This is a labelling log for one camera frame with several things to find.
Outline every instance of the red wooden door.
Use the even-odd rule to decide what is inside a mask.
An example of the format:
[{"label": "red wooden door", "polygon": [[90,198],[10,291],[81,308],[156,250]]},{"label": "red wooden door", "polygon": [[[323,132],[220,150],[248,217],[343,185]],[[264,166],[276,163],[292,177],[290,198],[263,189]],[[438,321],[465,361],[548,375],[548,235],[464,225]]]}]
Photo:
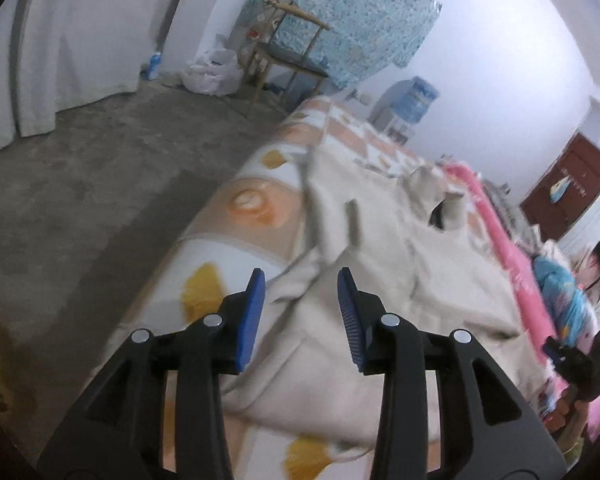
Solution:
[{"label": "red wooden door", "polygon": [[[552,203],[550,189],[571,179],[563,196]],[[539,224],[542,239],[559,239],[600,194],[600,150],[576,133],[560,159],[522,203],[531,224]]]}]

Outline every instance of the yellow leaf pattern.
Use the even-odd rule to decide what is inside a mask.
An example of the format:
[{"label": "yellow leaf pattern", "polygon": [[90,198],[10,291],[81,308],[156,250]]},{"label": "yellow leaf pattern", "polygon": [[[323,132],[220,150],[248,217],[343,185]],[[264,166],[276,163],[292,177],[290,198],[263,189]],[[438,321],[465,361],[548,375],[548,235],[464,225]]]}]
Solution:
[{"label": "yellow leaf pattern", "polygon": [[285,156],[279,150],[270,150],[260,159],[262,165],[268,170],[275,170],[286,162]]},{"label": "yellow leaf pattern", "polygon": [[288,480],[315,480],[333,463],[327,443],[318,438],[300,436],[286,450],[285,471]]},{"label": "yellow leaf pattern", "polygon": [[180,301],[187,323],[218,310],[226,296],[216,264],[206,262],[184,284]]}]

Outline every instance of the black device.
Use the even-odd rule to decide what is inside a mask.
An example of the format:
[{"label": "black device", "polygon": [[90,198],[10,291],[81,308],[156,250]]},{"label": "black device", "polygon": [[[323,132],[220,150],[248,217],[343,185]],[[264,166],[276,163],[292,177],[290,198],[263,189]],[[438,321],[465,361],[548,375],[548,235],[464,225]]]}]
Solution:
[{"label": "black device", "polygon": [[[384,374],[371,480],[558,480],[560,450],[522,394],[466,330],[421,332],[359,291],[347,267],[338,300],[351,355],[365,375]],[[435,370],[442,466],[427,475],[425,371]]]},{"label": "black device", "polygon": [[[568,406],[573,406],[576,400],[591,402],[600,396],[600,330],[593,338],[589,354],[585,354],[575,346],[565,346],[553,337],[548,337],[542,351],[551,359],[555,371],[567,381],[570,386],[564,398]],[[560,444],[563,433],[571,434],[573,424],[576,424],[574,410],[566,415],[566,424],[553,433],[554,439]]]}]

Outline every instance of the blue patterned cloth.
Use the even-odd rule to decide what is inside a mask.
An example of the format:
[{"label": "blue patterned cloth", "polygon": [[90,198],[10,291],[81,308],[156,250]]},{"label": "blue patterned cloth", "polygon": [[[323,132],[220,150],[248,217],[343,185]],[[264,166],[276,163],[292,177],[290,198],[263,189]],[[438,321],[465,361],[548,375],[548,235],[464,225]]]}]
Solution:
[{"label": "blue patterned cloth", "polygon": [[[238,22],[253,22],[250,0]],[[385,66],[405,67],[433,27],[442,5],[435,0],[293,0],[328,23],[311,51],[339,88],[352,86]],[[287,16],[274,42],[304,52],[316,31],[312,23]]]}]

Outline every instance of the metal pivot screw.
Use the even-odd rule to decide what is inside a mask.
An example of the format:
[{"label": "metal pivot screw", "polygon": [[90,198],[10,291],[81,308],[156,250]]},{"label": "metal pivot screw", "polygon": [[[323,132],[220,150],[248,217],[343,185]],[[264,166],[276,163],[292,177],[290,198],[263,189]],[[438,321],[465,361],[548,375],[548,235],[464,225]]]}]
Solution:
[{"label": "metal pivot screw", "polygon": [[219,314],[208,314],[202,322],[206,326],[220,326],[222,324],[222,316]]},{"label": "metal pivot screw", "polygon": [[456,330],[454,332],[454,339],[459,343],[469,343],[471,342],[471,334],[466,330]]},{"label": "metal pivot screw", "polygon": [[140,330],[135,330],[131,335],[131,341],[134,343],[144,343],[149,339],[149,331],[141,328]]},{"label": "metal pivot screw", "polygon": [[384,314],[380,318],[380,323],[384,326],[398,326],[400,324],[400,318],[395,314]]}]

